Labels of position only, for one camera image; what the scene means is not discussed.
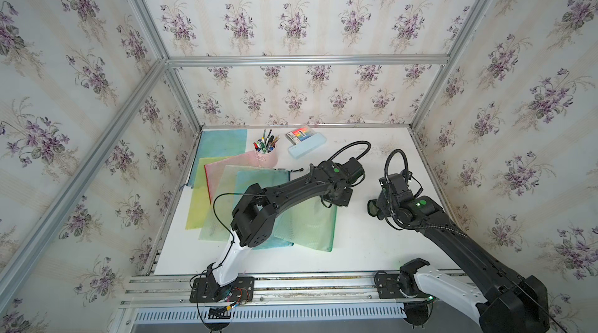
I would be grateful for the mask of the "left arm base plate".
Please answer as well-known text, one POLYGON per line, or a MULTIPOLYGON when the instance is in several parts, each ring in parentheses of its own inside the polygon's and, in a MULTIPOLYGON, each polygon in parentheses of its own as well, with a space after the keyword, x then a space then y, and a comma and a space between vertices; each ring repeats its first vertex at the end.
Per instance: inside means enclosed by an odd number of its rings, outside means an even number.
POLYGON ((251 302, 254 277, 239 276, 233 283, 220 286, 212 276, 201 276, 192 281, 190 303, 251 302))

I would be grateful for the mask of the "green and grey cleaning cloth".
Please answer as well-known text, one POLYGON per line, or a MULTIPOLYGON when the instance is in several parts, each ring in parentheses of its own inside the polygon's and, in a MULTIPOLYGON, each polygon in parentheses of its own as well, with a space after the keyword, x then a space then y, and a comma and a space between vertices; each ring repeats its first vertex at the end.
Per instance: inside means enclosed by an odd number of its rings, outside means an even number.
POLYGON ((367 203, 367 212, 370 217, 378 218, 380 214, 380 208, 377 206, 375 199, 369 200, 367 203))

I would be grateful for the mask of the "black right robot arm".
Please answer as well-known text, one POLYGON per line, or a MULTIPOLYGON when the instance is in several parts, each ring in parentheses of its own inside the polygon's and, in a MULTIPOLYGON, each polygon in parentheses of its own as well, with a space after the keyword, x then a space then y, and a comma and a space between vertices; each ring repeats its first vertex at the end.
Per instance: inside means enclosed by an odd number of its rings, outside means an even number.
POLYGON ((423 258, 402 265, 395 285, 405 297, 428 295, 449 304, 484 332, 546 332, 550 329, 548 290, 535 276, 522 277, 483 249, 426 195, 416 196, 405 178, 379 179, 381 193, 368 213, 401 230, 422 234, 464 271, 473 286, 442 275, 423 258))

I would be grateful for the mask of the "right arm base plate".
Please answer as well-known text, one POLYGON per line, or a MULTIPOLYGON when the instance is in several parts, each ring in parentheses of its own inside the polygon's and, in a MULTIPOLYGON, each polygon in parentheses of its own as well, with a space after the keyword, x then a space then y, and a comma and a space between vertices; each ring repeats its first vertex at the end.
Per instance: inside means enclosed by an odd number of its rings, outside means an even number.
POLYGON ((374 275, 374 284, 380 299, 423 299, 435 301, 436 298, 424 293, 413 275, 406 272, 378 271, 374 275))

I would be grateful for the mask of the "large teal document bag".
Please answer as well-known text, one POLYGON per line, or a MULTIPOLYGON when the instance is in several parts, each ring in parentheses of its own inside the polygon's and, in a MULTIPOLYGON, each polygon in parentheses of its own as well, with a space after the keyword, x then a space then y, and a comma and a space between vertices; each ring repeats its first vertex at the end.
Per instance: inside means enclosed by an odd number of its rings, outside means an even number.
MULTIPOLYGON (((286 170, 263 169, 256 167, 235 166, 233 168, 235 177, 235 191, 245 193, 253 184, 259 184, 261 188, 268 188, 280 185, 289 181, 289 173, 286 170)), ((285 241, 272 235, 263 244, 257 247, 258 250, 293 247, 294 243, 285 241)))

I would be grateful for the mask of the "pale green document bag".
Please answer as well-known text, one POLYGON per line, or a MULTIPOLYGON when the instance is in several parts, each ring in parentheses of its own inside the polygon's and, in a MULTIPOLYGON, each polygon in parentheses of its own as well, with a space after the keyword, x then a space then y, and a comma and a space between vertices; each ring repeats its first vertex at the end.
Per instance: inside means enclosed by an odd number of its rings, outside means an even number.
POLYGON ((336 214, 336 205, 324 205, 318 197, 308 199, 278 216, 272 235, 315 251, 331 252, 336 214))

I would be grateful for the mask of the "blue mesh document bag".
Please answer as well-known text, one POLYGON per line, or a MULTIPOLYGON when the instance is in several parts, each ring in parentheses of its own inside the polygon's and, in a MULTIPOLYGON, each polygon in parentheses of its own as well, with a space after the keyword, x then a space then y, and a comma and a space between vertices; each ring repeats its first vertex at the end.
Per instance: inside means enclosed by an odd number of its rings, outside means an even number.
POLYGON ((204 130, 193 155, 192 169, 187 185, 194 187, 201 158, 233 157, 245 152, 247 129, 204 130))

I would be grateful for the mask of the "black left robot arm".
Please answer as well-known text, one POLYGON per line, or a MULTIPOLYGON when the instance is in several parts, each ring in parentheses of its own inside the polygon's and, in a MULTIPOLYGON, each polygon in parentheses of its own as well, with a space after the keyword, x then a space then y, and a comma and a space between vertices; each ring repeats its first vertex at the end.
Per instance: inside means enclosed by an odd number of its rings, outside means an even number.
POLYGON ((281 185, 263 188, 250 185, 240 194, 227 227, 229 247, 221 258, 207 266, 207 285, 213 289, 231 286, 238 278, 242 260, 254 247, 263 244, 272 235, 275 222, 289 209, 320 197, 337 206, 347 206, 353 188, 365 176, 360 161, 352 157, 346 163, 333 160, 311 165, 307 174, 281 185))

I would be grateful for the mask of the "yellow mesh document bag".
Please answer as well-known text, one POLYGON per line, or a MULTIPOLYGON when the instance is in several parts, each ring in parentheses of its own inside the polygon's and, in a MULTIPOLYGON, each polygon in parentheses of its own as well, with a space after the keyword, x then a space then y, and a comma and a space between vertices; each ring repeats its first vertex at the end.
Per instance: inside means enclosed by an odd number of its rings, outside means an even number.
POLYGON ((224 173, 222 161, 226 159, 227 157, 203 157, 198 159, 196 172, 192 174, 194 180, 192 182, 191 203, 185 224, 186 230, 203 228, 224 173))

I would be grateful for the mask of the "pink mesh document bag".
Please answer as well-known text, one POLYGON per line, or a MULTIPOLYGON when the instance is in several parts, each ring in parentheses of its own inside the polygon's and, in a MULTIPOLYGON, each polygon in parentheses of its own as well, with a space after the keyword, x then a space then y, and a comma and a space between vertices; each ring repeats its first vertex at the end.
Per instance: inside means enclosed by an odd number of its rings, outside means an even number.
POLYGON ((249 151, 234 157, 227 157, 223 160, 207 163, 204 166, 204 171, 206 174, 210 202, 213 202, 216 198, 216 190, 224 175, 225 168, 228 166, 264 168, 258 166, 257 153, 255 151, 249 151))

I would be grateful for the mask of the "light green document bag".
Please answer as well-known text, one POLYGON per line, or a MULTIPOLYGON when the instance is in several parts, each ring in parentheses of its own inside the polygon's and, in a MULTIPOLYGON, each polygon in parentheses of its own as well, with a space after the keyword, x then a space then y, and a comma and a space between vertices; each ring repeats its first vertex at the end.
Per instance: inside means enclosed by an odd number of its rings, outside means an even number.
POLYGON ((230 234, 232 211, 241 196, 235 195, 234 166, 225 168, 224 175, 216 190, 216 198, 208 211, 208 216, 199 234, 200 241, 226 241, 230 234))

